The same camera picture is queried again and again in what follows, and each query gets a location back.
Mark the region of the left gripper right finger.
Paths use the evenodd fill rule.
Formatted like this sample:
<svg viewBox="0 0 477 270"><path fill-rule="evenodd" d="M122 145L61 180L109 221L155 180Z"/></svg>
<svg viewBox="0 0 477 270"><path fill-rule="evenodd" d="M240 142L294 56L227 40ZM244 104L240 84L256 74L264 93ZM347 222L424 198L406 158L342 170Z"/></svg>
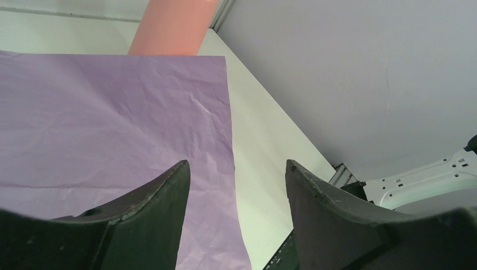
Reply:
<svg viewBox="0 0 477 270"><path fill-rule="evenodd" d="M476 208L415 217L362 200L295 160L285 173L301 269L475 269Z"/></svg>

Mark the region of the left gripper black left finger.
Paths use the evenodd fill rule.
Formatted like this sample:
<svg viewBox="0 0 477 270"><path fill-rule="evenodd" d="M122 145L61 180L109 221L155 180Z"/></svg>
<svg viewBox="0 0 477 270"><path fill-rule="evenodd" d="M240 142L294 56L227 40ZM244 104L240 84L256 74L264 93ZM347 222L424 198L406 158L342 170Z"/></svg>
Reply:
<svg viewBox="0 0 477 270"><path fill-rule="evenodd" d="M191 172L182 160L77 217L1 210L2 269L175 269Z"/></svg>

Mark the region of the pink paper flower bouquet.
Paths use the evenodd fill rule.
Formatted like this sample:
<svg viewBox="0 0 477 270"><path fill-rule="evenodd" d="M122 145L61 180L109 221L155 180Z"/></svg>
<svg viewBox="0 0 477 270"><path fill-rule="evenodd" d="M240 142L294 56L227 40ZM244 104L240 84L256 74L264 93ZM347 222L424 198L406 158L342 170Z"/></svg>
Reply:
<svg viewBox="0 0 477 270"><path fill-rule="evenodd" d="M191 185L177 269L250 269L223 56L1 52L1 208L77 216L180 160Z"/></svg>

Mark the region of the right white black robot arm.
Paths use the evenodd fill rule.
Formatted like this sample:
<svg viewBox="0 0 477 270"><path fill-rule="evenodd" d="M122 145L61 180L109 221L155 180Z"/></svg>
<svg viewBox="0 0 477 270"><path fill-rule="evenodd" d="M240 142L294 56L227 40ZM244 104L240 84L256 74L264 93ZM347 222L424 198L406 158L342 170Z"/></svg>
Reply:
<svg viewBox="0 0 477 270"><path fill-rule="evenodd" d="M366 181L364 192L377 206L412 215L476 206L476 137L440 161Z"/></svg>

